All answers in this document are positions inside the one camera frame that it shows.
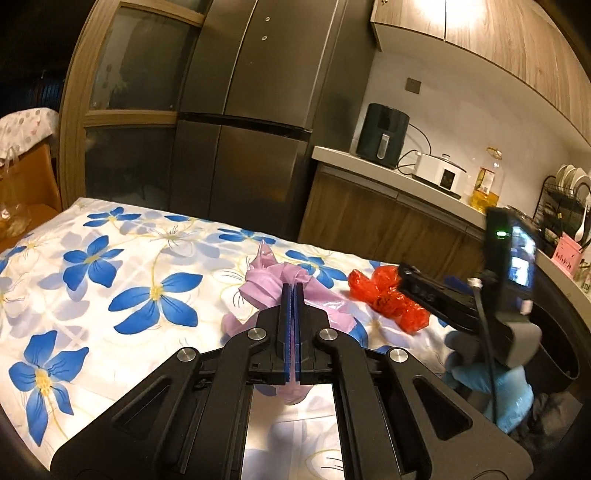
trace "polka dot cloth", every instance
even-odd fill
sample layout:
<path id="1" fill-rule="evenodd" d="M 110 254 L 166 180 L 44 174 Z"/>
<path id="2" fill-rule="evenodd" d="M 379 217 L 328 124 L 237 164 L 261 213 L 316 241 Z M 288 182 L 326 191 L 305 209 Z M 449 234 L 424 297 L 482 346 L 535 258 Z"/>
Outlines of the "polka dot cloth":
<path id="1" fill-rule="evenodd" d="M 47 137 L 56 139 L 58 119 L 50 108 L 31 108 L 0 118 L 0 160 L 6 159 L 10 147 L 22 155 Z"/>

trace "wall socket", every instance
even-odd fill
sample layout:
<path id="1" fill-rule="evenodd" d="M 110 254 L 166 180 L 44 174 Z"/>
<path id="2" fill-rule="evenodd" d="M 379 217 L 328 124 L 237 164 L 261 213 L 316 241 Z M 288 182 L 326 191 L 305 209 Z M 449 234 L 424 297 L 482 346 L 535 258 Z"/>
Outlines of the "wall socket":
<path id="1" fill-rule="evenodd" d="M 406 90 L 412 93 L 416 93 L 417 95 L 421 93 L 421 82 L 415 79 L 407 79 L 407 86 Z"/>

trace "hand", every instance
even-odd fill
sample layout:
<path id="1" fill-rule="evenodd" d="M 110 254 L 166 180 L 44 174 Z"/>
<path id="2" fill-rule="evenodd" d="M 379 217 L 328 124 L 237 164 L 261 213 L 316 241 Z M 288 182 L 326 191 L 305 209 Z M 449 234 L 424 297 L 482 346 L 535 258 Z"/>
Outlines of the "hand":
<path id="1" fill-rule="evenodd" d="M 447 374 L 442 379 L 449 387 L 457 387 L 457 383 L 471 390 L 491 393 L 491 380 L 488 367 L 483 363 L 468 366 L 462 365 L 461 349 L 465 348 L 469 335 L 461 332 L 450 332 L 445 344 L 454 350 L 446 361 Z M 495 385 L 498 406 L 497 426 L 505 433 L 513 431 L 528 414 L 534 402 L 534 393 L 525 379 L 523 367 L 509 370 L 495 362 Z M 492 400 L 483 412 L 492 420 Z"/>

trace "dish rack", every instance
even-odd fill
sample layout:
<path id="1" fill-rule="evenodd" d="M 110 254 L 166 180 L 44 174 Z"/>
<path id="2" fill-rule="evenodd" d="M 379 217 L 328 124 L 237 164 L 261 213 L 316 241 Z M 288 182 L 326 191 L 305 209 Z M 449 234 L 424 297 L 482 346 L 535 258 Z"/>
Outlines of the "dish rack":
<path id="1" fill-rule="evenodd" d="M 539 248 L 549 257 L 563 232 L 574 239 L 583 222 L 583 238 L 577 242 L 586 247 L 591 229 L 591 187 L 582 183 L 576 190 L 561 187 L 556 177 L 550 175 L 544 179 L 538 203 L 535 207 L 534 223 L 540 230 Z"/>

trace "air fryer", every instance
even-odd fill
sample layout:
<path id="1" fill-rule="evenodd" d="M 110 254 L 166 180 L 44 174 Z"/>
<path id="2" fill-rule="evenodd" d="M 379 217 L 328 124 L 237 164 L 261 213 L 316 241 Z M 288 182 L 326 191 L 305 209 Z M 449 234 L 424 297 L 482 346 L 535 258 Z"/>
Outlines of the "air fryer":
<path id="1" fill-rule="evenodd" d="M 394 108 L 370 103 L 359 136 L 357 155 L 395 168 L 404 145 L 409 116 Z"/>

